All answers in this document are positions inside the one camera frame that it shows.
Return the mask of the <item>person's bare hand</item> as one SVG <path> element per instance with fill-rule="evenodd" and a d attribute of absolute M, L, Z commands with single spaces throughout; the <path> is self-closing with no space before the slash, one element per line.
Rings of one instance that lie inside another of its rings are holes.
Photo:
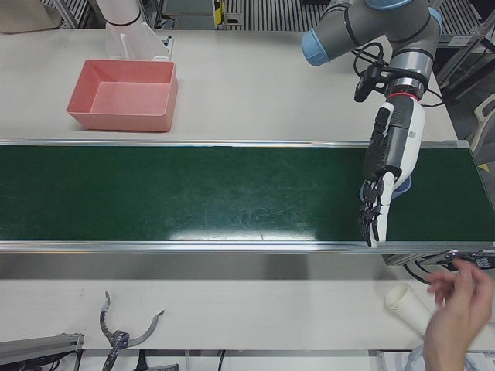
<path fill-rule="evenodd" d="M 425 334 L 425 348 L 437 355 L 462 355 L 492 313 L 494 282 L 475 264 L 453 261 L 457 272 L 430 274 L 428 292 L 434 295 L 438 309 Z"/>

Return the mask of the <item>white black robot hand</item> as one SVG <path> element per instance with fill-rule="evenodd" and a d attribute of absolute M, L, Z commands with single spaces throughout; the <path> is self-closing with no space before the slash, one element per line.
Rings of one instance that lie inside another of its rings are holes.
<path fill-rule="evenodd" d="M 410 94 L 391 94 L 379 107 L 365 152 L 359 227 L 369 247 L 387 237 L 391 201 L 411 187 L 425 126 L 425 111 Z"/>

